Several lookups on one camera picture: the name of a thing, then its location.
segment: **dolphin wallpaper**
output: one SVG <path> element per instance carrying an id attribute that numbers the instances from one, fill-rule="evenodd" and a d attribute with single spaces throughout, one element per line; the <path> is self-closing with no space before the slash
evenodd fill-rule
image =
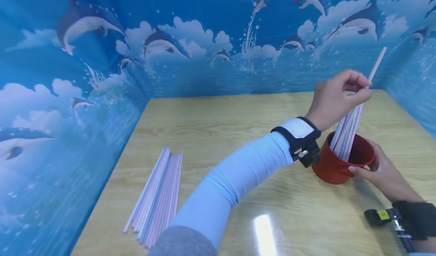
<path id="1" fill-rule="evenodd" d="M 436 0 L 0 0 L 0 256 L 69 255 L 152 98 L 369 73 L 436 138 Z"/>

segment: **straw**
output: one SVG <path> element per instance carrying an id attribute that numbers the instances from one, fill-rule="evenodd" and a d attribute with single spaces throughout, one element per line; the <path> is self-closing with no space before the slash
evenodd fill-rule
<path id="1" fill-rule="evenodd" d="M 377 72 L 377 69 L 382 61 L 386 52 L 386 47 L 381 50 L 377 61 L 375 62 L 368 80 L 372 82 L 372 79 Z M 350 158 L 350 153 L 353 147 L 354 138 L 356 135 L 357 127 L 359 125 L 360 116 L 362 113 L 363 104 L 353 108 L 344 118 L 339 121 L 338 127 L 336 128 L 335 135 L 330 142 L 330 148 L 332 151 L 344 161 L 348 161 Z"/>
<path id="2" fill-rule="evenodd" d="M 144 245 L 146 245 L 146 247 L 148 248 L 151 248 L 151 246 L 153 245 L 152 243 L 153 238 L 155 235 L 157 235 L 159 229 L 161 228 L 160 221 L 167 209 L 167 197 L 171 189 L 170 183 L 174 175 L 173 172 L 176 167 L 176 162 L 177 162 L 177 156 L 172 155 L 170 166 L 168 168 L 167 175 L 163 182 L 163 190 L 160 197 L 158 197 L 157 199 L 156 211 L 153 213 L 153 219 L 152 219 L 153 222 L 146 236 L 146 241 L 144 242 Z"/>
<path id="3" fill-rule="evenodd" d="M 155 244 L 175 216 L 182 159 L 183 152 L 174 155 L 166 144 L 124 227 L 126 233 L 132 224 L 138 243 L 147 248 Z"/>
<path id="4" fill-rule="evenodd" d="M 146 195 L 146 201 L 144 201 L 143 205 L 141 206 L 139 219 L 137 222 L 134 222 L 134 233 L 137 233 L 137 232 L 140 232 L 141 230 L 143 230 L 144 221 L 146 221 L 146 217 L 150 213 L 150 205 L 151 205 L 153 199 L 155 198 L 156 194 L 159 192 L 159 188 L 160 188 L 159 184 L 161 182 L 161 179 L 165 175 L 165 172 L 167 169 L 167 164 L 168 164 L 167 161 L 168 161 L 170 155 L 171 155 L 171 153 L 168 152 L 162 161 L 161 168 L 159 171 L 160 174 L 158 174 L 158 177 L 156 179 L 154 179 L 152 182 L 152 187 L 149 190 L 149 194 Z"/>
<path id="5" fill-rule="evenodd" d="M 151 248 L 154 245 L 154 243 L 157 240 L 157 237 L 166 228 L 164 225 L 164 221 L 166 220 L 165 218 L 167 216 L 167 213 L 169 213 L 171 210 L 170 198 L 171 198 L 171 194 L 173 193 L 174 179 L 175 176 L 177 175 L 178 159 L 179 159 L 179 155 L 173 156 L 173 160 L 172 160 L 173 166 L 170 168 L 170 171 L 168 172 L 168 177 L 165 183 L 166 193 L 164 193 L 163 196 L 160 198 L 160 206 L 157 212 L 157 219 L 153 229 L 151 230 L 151 234 L 149 236 L 149 242 L 147 246 L 148 248 Z"/>
<path id="6" fill-rule="evenodd" d="M 182 172 L 182 160 L 183 160 L 183 150 L 180 153 L 180 162 L 179 162 L 177 179 L 176 179 L 176 193 L 175 193 L 175 196 L 173 199 L 173 201 L 174 201 L 173 209 L 171 210 L 171 215 L 169 217 L 170 221 L 176 216 L 176 212 L 177 212 L 177 204 L 178 204 L 179 189 L 180 189 L 180 176 L 181 176 L 181 172 Z"/>
<path id="7" fill-rule="evenodd" d="M 144 243 L 144 239 L 146 236 L 148 236 L 148 233 L 151 229 L 151 226 L 154 222 L 154 214 L 156 212 L 157 209 L 157 205 L 158 205 L 158 201 L 159 198 L 162 195 L 162 191 L 163 191 L 163 187 L 164 187 L 164 182 L 165 182 L 165 177 L 167 175 L 168 169 L 170 167 L 170 162 L 171 162 L 171 157 L 173 156 L 173 154 L 170 154 L 170 158 L 167 161 L 167 164 L 165 166 L 165 170 L 163 173 L 162 178 L 159 181 L 159 185 L 158 185 L 158 189 L 157 189 L 157 193 L 156 196 L 153 198 L 152 203 L 149 206 L 149 212 L 147 213 L 147 216 L 144 217 L 144 222 L 143 222 L 143 228 L 141 230 L 141 232 L 138 235 L 138 239 L 139 239 L 139 244 L 143 244 Z"/>
<path id="8" fill-rule="evenodd" d="M 156 171 L 158 169 L 158 165 L 160 164 L 160 161 L 162 159 L 162 156 L 164 155 L 164 152 L 166 152 L 168 148 L 168 144 L 165 145 L 164 149 L 161 151 L 159 158 L 156 161 L 156 164 L 151 172 L 150 178 L 147 180 L 144 189 L 141 192 L 141 195 L 139 196 L 139 199 L 137 201 L 137 204 L 135 205 L 134 210 L 132 211 L 132 214 L 129 217 L 129 220 L 126 223 L 126 226 L 123 229 L 123 233 L 126 233 L 129 225 L 134 221 L 134 218 L 137 216 L 137 213 L 139 211 L 139 205 L 142 203 L 143 199 L 144 199 L 144 194 L 146 193 L 146 190 L 148 190 L 149 186 L 150 186 L 150 180 L 153 179 L 155 177 Z"/>

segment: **plastic cup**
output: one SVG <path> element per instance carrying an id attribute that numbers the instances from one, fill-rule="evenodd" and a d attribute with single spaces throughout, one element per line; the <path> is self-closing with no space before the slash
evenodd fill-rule
<path id="1" fill-rule="evenodd" d="M 330 184 L 342 184 L 354 176 L 348 170 L 350 165 L 356 167 L 370 165 L 375 159 L 375 153 L 372 145 L 366 139 L 356 134 L 350 158 L 348 162 L 343 161 L 330 149 L 330 141 L 333 135 L 334 132 L 327 136 L 319 151 L 319 162 L 313 164 L 312 169 L 318 178 L 323 181 Z"/>

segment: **yellow label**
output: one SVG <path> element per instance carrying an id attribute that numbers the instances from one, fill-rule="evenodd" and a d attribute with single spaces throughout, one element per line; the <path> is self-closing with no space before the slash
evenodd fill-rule
<path id="1" fill-rule="evenodd" d="M 382 220 L 388 220 L 390 219 L 389 214 L 386 210 L 377 211 L 378 215 L 380 216 L 380 219 Z"/>

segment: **table surface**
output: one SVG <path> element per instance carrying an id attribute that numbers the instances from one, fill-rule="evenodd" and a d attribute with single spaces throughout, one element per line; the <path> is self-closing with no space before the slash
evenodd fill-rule
<path id="1" fill-rule="evenodd" d="M 81 234 L 73 256 L 143 256 L 122 230 L 160 151 L 184 149 L 178 207 L 211 167 L 293 116 L 313 93 L 152 99 Z M 318 141 L 322 144 L 329 131 Z M 436 142 L 390 96 L 373 90 L 358 133 L 380 144 L 421 195 L 436 202 Z M 299 162 L 248 193 L 230 214 L 219 255 L 400 255 L 389 227 L 370 228 L 369 208 L 388 207 L 371 184 L 322 182 Z"/>

